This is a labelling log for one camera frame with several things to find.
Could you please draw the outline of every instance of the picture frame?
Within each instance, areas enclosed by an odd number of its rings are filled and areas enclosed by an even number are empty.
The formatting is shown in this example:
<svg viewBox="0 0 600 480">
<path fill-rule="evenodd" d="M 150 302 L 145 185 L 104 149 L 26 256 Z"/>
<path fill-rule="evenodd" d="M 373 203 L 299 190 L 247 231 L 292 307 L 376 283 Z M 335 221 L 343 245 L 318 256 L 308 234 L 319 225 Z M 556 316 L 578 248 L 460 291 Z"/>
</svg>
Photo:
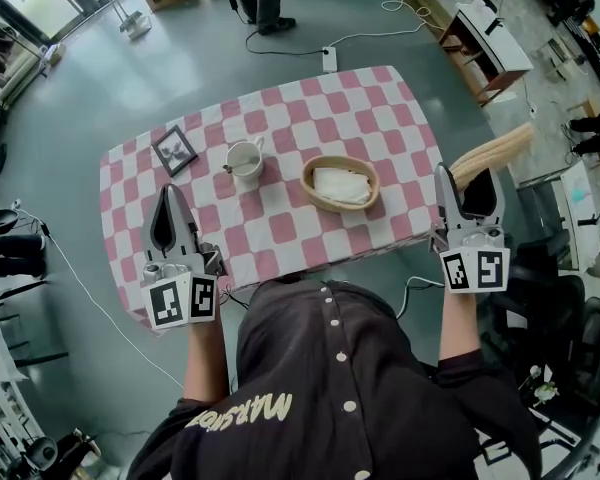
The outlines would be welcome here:
<svg viewBox="0 0 600 480">
<path fill-rule="evenodd" d="M 167 130 L 152 147 L 171 178 L 198 158 L 178 125 Z"/>
</svg>

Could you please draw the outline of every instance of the white mug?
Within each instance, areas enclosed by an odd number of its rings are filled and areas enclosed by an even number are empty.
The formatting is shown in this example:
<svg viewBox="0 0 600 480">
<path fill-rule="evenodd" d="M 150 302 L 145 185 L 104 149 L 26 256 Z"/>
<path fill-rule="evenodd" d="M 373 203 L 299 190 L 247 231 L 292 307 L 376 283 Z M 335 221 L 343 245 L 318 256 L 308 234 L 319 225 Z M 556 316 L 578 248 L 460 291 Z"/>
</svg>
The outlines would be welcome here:
<svg viewBox="0 0 600 480">
<path fill-rule="evenodd" d="M 241 180 L 254 180 L 262 173 L 262 145 L 264 137 L 258 135 L 252 142 L 238 142 L 227 151 L 226 164 L 231 168 L 231 174 Z"/>
</svg>

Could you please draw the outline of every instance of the desk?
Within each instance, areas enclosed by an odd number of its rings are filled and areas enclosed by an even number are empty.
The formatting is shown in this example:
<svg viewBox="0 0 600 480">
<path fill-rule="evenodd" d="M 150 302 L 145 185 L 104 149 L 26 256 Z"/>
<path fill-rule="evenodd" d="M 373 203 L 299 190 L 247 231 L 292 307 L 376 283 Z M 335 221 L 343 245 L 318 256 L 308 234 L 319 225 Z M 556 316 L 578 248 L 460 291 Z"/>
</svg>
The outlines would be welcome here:
<svg viewBox="0 0 600 480">
<path fill-rule="evenodd" d="M 439 42 L 460 69 L 478 103 L 484 106 L 531 71 L 533 64 L 504 25 L 486 35 L 485 31 L 497 17 L 491 9 L 470 4 L 457 7 L 457 14 Z M 450 36 L 460 44 L 446 45 Z M 471 72 L 470 63 L 482 71 L 486 85 Z"/>
<path fill-rule="evenodd" d="M 151 148 L 179 125 L 199 158 L 173 180 Z M 264 137 L 258 180 L 222 165 L 232 143 Z M 331 213 L 309 203 L 302 167 L 318 155 L 370 162 L 380 197 L 367 211 Z M 322 75 L 213 105 L 144 133 L 104 155 L 100 209 L 122 305 L 150 327 L 140 294 L 140 229 L 157 191 L 183 191 L 205 242 L 220 247 L 236 291 L 290 273 L 377 254 L 426 236 L 438 217 L 433 167 L 441 161 L 420 105 L 390 66 Z"/>
<path fill-rule="evenodd" d="M 578 220 L 597 215 L 587 169 L 582 161 L 571 167 L 525 181 L 518 190 L 551 183 L 563 224 L 569 232 L 571 261 L 574 270 L 586 272 L 600 254 L 600 231 L 597 224 L 578 226 Z"/>
</svg>

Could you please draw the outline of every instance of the pink checkered tablecloth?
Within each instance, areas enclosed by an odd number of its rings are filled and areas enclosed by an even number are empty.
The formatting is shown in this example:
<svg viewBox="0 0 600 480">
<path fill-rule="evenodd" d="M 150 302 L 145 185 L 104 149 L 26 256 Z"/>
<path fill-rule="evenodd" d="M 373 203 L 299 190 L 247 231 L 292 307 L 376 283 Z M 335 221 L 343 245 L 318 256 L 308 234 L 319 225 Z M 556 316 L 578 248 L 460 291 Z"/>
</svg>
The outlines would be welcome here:
<svg viewBox="0 0 600 480">
<path fill-rule="evenodd" d="M 171 180 L 152 141 L 179 125 L 199 158 Z M 259 180 L 222 170 L 231 144 L 264 136 Z M 317 155 L 371 162 L 381 180 L 369 210 L 330 213 L 311 205 L 302 166 Z M 391 66 L 291 82 L 213 105 L 115 147 L 100 164 L 102 229 L 124 308 L 149 326 L 140 295 L 140 230 L 158 189 L 178 185 L 201 239 L 220 246 L 232 290 L 292 272 L 382 252 L 421 238 L 437 217 L 432 168 L 441 160 L 431 128 Z"/>
</svg>

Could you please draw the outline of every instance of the sleeve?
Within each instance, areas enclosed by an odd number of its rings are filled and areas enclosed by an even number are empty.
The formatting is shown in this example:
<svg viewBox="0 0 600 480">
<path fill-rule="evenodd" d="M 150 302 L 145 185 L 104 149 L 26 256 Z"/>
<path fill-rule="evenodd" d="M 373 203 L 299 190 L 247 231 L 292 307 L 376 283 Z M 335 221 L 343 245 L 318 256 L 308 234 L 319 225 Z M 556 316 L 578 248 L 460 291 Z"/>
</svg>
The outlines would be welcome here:
<svg viewBox="0 0 600 480">
<path fill-rule="evenodd" d="M 209 407 L 196 400 L 180 399 L 175 409 L 160 423 L 133 459 L 128 480 L 161 480 L 169 474 L 171 457 L 178 433 Z"/>
<path fill-rule="evenodd" d="M 513 375 L 487 365 L 481 350 L 438 363 L 438 385 L 451 392 L 474 428 L 504 440 L 532 480 L 542 474 L 537 427 L 522 405 Z"/>
</svg>

